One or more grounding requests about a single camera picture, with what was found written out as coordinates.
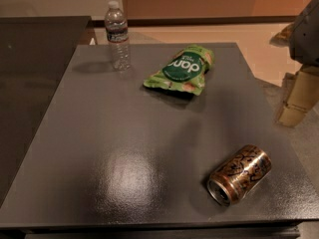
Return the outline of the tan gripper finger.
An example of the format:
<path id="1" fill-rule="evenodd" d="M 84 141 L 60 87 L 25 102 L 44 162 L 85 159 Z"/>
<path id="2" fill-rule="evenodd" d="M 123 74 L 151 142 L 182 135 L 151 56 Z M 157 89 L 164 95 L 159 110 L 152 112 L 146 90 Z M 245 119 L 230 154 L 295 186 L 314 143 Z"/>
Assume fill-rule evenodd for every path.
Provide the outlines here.
<path id="1" fill-rule="evenodd" d="M 282 102 L 276 119 L 282 125 L 295 127 L 319 102 L 319 68 L 303 65 L 297 73 L 287 73 L 282 88 Z"/>
<path id="2" fill-rule="evenodd" d="M 280 32 L 275 34 L 270 39 L 270 44 L 274 46 L 279 47 L 285 47 L 289 45 L 290 37 L 293 32 L 294 24 L 291 23 L 287 25 L 284 29 L 282 29 Z"/>

